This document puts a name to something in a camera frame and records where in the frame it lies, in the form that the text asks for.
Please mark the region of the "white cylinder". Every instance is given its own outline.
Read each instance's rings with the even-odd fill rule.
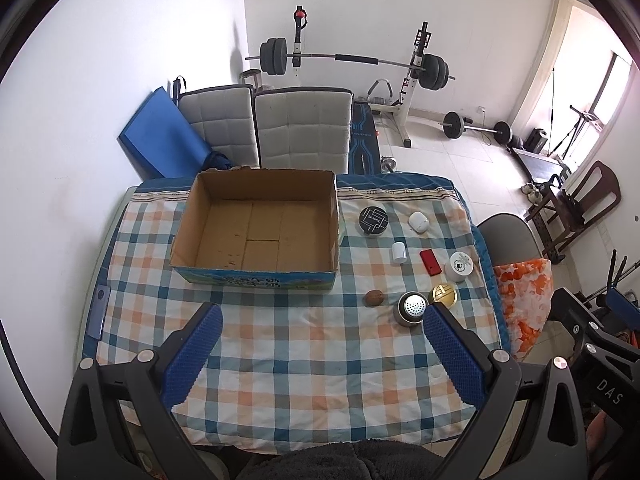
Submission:
[[[453,253],[444,266],[444,273],[452,282],[464,282],[473,270],[474,263],[471,257],[460,251]]]
[[[422,234],[429,227],[429,219],[420,211],[416,211],[409,216],[409,225],[418,234]]]
[[[402,242],[396,242],[391,246],[391,261],[401,265],[406,261],[406,247]]]

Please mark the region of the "red phone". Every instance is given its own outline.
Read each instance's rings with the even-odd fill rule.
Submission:
[[[433,254],[433,251],[431,249],[420,251],[420,257],[422,258],[422,262],[427,268],[427,272],[430,276],[436,276],[437,274],[440,274],[442,272],[440,264],[436,259],[436,255]]]

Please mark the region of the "speaker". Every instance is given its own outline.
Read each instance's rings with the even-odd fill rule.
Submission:
[[[548,140],[549,136],[545,130],[534,128],[527,140],[524,141],[524,149],[528,152],[539,154]]]

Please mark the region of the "orange cushion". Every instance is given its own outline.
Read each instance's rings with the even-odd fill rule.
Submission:
[[[537,258],[494,267],[511,353],[522,360],[533,347],[551,311],[554,280],[551,262]]]

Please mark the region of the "open cardboard box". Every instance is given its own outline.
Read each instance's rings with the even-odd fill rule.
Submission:
[[[198,174],[170,263],[191,283],[331,288],[338,268],[334,174],[249,168]]]

